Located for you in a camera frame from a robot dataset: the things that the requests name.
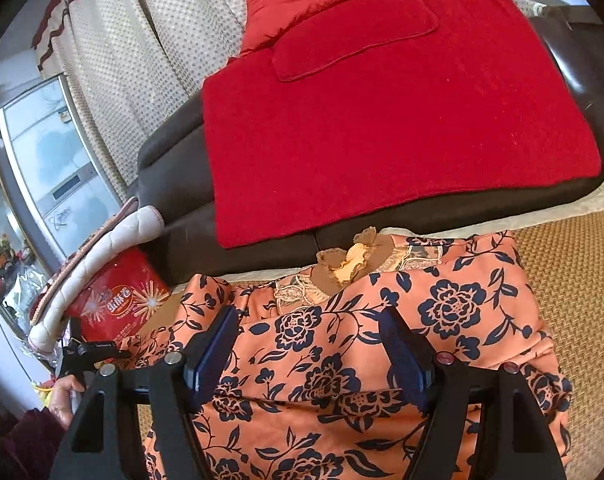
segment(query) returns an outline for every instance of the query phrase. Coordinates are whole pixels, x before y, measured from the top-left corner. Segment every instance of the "hand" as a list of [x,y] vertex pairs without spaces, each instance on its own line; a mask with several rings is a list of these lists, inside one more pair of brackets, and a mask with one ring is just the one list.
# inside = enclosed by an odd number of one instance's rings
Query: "hand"
[[48,410],[65,430],[68,430],[68,426],[71,424],[71,419],[73,418],[73,413],[71,412],[71,390],[83,392],[84,386],[73,375],[58,379],[53,385],[53,391],[48,400]]

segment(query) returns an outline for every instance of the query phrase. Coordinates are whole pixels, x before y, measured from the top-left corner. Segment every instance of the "woven mat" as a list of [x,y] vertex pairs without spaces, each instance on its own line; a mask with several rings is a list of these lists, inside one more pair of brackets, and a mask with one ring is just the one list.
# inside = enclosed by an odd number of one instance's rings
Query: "woven mat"
[[[522,229],[515,237],[575,390],[567,479],[594,480],[604,467],[604,211]],[[172,304],[164,319],[175,310]],[[139,406],[138,415],[144,438],[148,406]]]

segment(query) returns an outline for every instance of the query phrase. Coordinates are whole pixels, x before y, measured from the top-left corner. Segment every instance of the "orange floral cloth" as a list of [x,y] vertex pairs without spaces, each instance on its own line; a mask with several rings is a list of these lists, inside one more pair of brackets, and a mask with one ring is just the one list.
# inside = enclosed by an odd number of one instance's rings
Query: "orange floral cloth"
[[[124,342],[129,366],[146,366],[206,330],[221,305],[242,312],[216,396],[193,417],[218,479],[402,478],[424,419],[380,343],[376,316],[387,306],[437,351],[476,367],[519,364],[567,461],[571,385],[511,234],[393,241],[392,261],[325,299],[307,271],[250,288],[197,274],[172,326]],[[454,479],[468,477],[479,415],[469,407]],[[150,477],[164,478],[153,430],[145,446]]]

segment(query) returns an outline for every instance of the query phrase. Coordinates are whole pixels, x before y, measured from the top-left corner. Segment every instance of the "white patterned curtain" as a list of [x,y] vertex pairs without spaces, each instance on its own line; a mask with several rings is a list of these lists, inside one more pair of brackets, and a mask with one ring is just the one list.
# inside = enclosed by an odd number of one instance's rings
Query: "white patterned curtain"
[[34,47],[43,78],[63,72],[80,120],[121,196],[144,140],[235,55],[244,0],[54,0]]

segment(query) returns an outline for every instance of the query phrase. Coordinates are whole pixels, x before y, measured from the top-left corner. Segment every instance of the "dark red sleeve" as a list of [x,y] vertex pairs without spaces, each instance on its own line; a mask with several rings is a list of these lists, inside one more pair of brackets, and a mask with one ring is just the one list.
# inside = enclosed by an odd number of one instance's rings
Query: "dark red sleeve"
[[25,480],[47,480],[63,436],[64,429],[47,408],[31,410],[0,439],[0,446],[23,469]]

